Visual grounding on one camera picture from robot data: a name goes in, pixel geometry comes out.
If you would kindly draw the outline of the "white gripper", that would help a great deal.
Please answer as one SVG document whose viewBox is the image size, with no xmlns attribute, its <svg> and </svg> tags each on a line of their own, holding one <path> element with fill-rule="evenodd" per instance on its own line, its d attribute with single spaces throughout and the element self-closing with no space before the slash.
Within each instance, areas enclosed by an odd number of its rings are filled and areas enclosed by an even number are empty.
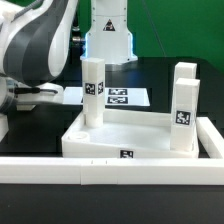
<svg viewBox="0 0 224 224">
<path fill-rule="evenodd" d="M 19 104 L 62 104 L 64 89 L 60 85 L 45 83 L 36 87 L 20 84 L 15 88 L 16 99 Z"/>
</svg>

